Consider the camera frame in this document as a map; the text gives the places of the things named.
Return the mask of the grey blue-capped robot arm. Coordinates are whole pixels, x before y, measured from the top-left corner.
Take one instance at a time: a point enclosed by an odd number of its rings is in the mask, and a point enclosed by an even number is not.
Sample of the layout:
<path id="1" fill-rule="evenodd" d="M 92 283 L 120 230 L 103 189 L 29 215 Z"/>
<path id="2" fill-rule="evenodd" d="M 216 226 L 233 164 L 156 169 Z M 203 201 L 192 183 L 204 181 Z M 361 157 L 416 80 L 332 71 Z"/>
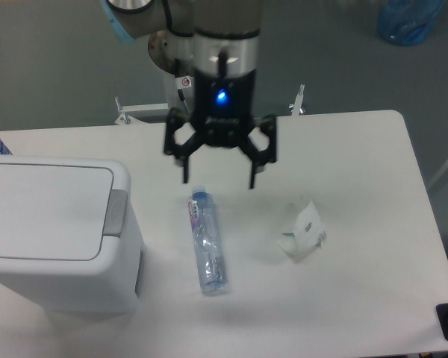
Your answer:
<path id="1" fill-rule="evenodd" d="M 115 34 L 134 41 L 168 34 L 174 72 L 190 65 L 193 107 L 169 109 L 164 153 L 189 178 L 190 155 L 202 145 L 239 148 L 251 162 L 249 186 L 277 155 L 277 119 L 252 114 L 262 1 L 103 1 Z"/>

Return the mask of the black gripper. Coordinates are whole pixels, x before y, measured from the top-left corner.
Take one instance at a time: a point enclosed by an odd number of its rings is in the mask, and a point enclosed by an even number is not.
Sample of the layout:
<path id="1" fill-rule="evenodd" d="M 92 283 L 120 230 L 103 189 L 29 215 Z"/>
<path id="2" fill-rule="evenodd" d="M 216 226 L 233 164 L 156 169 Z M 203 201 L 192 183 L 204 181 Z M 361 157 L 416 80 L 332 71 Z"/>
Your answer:
<path id="1" fill-rule="evenodd" d="M 193 113 L 172 107 L 164 132 L 163 152 L 174 156 L 182 167 L 183 183 L 189 181 L 190 156 L 203 144 L 234 148 L 242 143 L 242 152 L 251 162 L 250 189 L 255 188 L 256 175 L 265 170 L 265 165 L 277 162 L 277 116 L 252 117 L 255 77 L 255 70 L 236 78 L 219 78 L 198 69 L 195 71 Z M 186 123 L 194 133 L 186 142 L 178 144 L 175 133 Z M 258 149 L 249 136 L 255 128 L 268 139 L 265 149 Z"/>

